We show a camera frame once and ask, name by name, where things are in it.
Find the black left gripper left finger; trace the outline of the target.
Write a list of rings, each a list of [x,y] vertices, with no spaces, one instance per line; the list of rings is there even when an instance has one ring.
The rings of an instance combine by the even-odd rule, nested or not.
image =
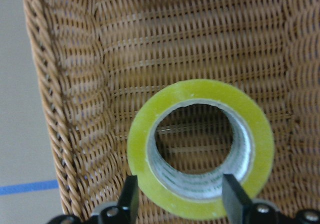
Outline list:
[[[127,176],[117,205],[117,224],[135,224],[139,209],[139,187],[136,175]]]

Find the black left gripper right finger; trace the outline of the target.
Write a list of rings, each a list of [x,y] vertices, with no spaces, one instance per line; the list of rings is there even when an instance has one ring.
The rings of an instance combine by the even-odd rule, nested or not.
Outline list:
[[[223,174],[221,197],[228,221],[246,224],[253,202],[234,175]]]

